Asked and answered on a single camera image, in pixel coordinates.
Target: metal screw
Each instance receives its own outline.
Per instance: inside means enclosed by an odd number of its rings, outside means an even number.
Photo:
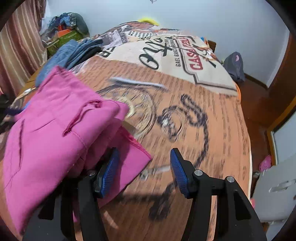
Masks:
[[[202,170],[195,170],[194,174],[197,176],[201,176],[203,174]]]
[[[230,183],[233,183],[233,182],[234,182],[234,178],[231,177],[231,176],[228,176],[226,179],[227,179],[227,181],[229,181]]]
[[[95,175],[96,174],[96,171],[95,170],[89,170],[87,171],[87,175],[88,176],[92,176],[92,175]]]

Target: gray bag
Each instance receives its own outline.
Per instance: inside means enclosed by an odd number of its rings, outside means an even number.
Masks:
[[[239,83],[245,81],[244,65],[242,62],[242,56],[239,52],[234,52],[229,55],[225,59],[223,67],[235,82]]]

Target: pink cloth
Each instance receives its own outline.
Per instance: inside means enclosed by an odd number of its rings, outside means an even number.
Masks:
[[[123,128],[128,106],[104,100],[72,73],[55,67],[16,116],[4,156],[4,185],[12,221],[22,232],[35,208],[65,176],[92,169],[107,147],[120,163],[102,206],[130,183],[151,156]]]
[[[259,165],[259,171],[263,172],[264,170],[267,170],[271,168],[271,155],[267,155],[264,160]]]

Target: pile of clothes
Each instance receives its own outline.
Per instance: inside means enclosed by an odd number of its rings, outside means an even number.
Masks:
[[[3,172],[8,210],[19,233],[65,177],[76,178],[83,170],[93,169],[107,149],[117,148],[120,160],[111,189],[99,199],[99,206],[119,194],[151,160],[121,126],[129,111],[126,104],[105,100],[70,71],[60,66],[52,68],[61,62],[69,68],[98,43],[76,43],[64,55],[60,53],[48,61],[38,76],[36,94],[15,116]]]
[[[65,12],[60,16],[53,17],[51,20],[47,18],[42,21],[41,39],[52,39],[58,31],[59,25],[64,25],[67,29],[75,29],[84,38],[89,37],[89,29],[83,17],[78,13]]]
[[[103,41],[101,39],[84,39],[80,43],[70,40],[46,62],[36,78],[35,86],[38,87],[42,83],[53,67],[59,65],[66,69],[71,69],[91,58],[96,53],[101,52],[102,43]]]

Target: striped curtain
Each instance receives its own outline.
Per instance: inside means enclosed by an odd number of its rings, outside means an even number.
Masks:
[[[13,100],[47,60],[39,29],[46,0],[25,0],[0,32],[0,91]]]

